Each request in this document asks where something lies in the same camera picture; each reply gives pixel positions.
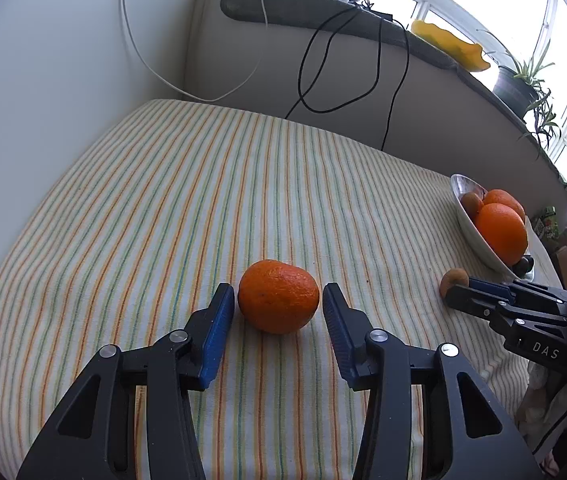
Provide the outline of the striped table cloth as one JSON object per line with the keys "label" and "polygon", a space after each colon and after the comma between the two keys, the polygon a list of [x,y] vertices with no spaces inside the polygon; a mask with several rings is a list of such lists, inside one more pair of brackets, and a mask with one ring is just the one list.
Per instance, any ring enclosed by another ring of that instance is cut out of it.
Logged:
{"label": "striped table cloth", "polygon": [[101,346],[152,344],[263,259],[339,284],[406,344],[457,344],[519,407],[526,360],[439,294],[453,268],[491,277],[447,177],[295,122],[154,100],[66,171],[0,265],[0,472],[14,478]]}

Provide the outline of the brown kiwi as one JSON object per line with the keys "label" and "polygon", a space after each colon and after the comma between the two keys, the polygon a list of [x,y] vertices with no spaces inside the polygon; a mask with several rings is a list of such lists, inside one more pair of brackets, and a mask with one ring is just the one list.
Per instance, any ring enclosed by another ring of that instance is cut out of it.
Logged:
{"label": "brown kiwi", "polygon": [[477,215],[484,207],[483,200],[481,196],[474,192],[467,192],[460,197],[460,203],[466,214],[471,221],[474,221],[477,218]]}
{"label": "brown kiwi", "polygon": [[456,285],[469,286],[469,274],[466,270],[454,268],[448,270],[441,280],[439,292],[442,299],[444,299],[448,291]]}

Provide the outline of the yellow wavy bowl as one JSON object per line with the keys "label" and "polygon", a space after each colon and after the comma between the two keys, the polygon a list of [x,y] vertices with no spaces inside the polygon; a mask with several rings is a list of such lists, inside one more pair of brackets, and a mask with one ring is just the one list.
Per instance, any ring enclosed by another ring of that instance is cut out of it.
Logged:
{"label": "yellow wavy bowl", "polygon": [[410,31],[431,46],[454,58],[468,72],[484,72],[491,67],[491,64],[483,58],[481,44],[470,44],[470,42],[463,41],[449,30],[420,20],[411,23]]}

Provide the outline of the mandarin orange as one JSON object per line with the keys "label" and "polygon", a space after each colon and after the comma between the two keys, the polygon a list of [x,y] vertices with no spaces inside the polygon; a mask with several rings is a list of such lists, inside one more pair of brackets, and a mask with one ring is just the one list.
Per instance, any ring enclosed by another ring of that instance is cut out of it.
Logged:
{"label": "mandarin orange", "polygon": [[239,309],[257,330],[273,335],[294,333],[312,320],[319,288],[304,269],[278,260],[251,264],[241,276]]}

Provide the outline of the large orange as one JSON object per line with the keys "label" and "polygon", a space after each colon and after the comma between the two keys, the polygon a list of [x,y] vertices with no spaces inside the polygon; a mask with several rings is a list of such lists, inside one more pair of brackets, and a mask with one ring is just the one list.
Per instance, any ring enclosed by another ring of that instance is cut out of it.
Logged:
{"label": "large orange", "polygon": [[492,251],[506,266],[514,266],[523,257],[529,241],[521,217],[500,203],[484,205],[474,225]]}

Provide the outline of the green package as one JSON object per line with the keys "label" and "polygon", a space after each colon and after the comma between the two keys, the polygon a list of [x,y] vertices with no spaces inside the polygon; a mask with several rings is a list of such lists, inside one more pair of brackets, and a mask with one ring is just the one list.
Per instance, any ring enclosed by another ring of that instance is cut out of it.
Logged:
{"label": "green package", "polygon": [[533,230],[542,242],[559,238],[559,223],[555,206],[542,209],[533,220]]}

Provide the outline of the grey sill mat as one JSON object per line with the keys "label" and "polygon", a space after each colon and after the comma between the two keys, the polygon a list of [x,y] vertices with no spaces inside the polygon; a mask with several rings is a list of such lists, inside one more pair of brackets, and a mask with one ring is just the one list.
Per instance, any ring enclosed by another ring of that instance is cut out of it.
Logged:
{"label": "grey sill mat", "polygon": [[532,136],[523,120],[515,116],[493,91],[449,55],[391,22],[387,13],[370,12],[338,0],[220,0],[220,9],[227,18],[238,22],[268,22],[270,25],[305,28],[311,32],[338,30],[345,36],[407,48],[411,60],[419,58],[439,70],[454,74],[469,89],[493,105],[523,136]]}

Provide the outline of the white floral plate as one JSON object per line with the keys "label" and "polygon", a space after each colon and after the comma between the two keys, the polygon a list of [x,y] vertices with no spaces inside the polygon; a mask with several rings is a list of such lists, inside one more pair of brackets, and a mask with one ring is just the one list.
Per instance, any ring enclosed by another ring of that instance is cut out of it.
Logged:
{"label": "white floral plate", "polygon": [[[492,248],[489,247],[479,233],[477,228],[474,225],[474,221],[471,221],[466,214],[466,211],[463,210],[460,197],[467,193],[467,192],[474,192],[484,197],[484,195],[491,191],[483,188],[482,185],[475,182],[474,180],[463,176],[462,174],[453,174],[449,180],[451,181],[451,192],[453,192],[454,199],[455,199],[455,206],[457,211],[457,219],[459,222],[459,226],[462,232],[462,235],[466,238],[470,248],[475,252],[475,254],[480,258],[480,260],[485,263],[490,269],[498,273],[503,278],[507,278],[507,280],[514,280],[517,276],[512,272],[512,266],[506,266],[500,258],[497,257],[495,252],[492,251]],[[527,240],[529,240],[529,227],[530,222],[528,222],[525,218],[523,221],[526,228],[527,233]]]}

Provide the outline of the potted green plant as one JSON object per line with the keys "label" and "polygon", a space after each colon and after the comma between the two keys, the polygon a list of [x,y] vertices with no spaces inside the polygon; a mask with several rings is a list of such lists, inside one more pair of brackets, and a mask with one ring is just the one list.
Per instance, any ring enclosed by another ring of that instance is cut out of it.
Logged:
{"label": "potted green plant", "polygon": [[558,115],[551,102],[553,92],[545,86],[545,79],[539,76],[542,70],[553,66],[553,62],[546,62],[550,42],[543,47],[540,55],[532,54],[528,60],[520,61],[492,32],[487,30],[486,33],[499,43],[504,55],[515,66],[514,68],[507,65],[498,66],[493,93],[519,119],[524,120],[527,114],[532,113],[533,130],[526,133],[526,136],[533,136],[538,144],[541,144],[541,139],[545,139],[545,148],[548,148],[551,139],[562,136]]}

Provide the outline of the yellow-green plum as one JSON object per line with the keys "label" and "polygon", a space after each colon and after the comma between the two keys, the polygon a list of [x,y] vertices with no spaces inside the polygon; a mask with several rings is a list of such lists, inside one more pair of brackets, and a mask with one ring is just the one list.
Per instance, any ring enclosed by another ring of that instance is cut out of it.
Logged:
{"label": "yellow-green plum", "polygon": [[535,260],[532,255],[524,254],[521,259],[512,266],[511,270],[518,278],[523,278],[523,276],[532,272],[534,262]]}

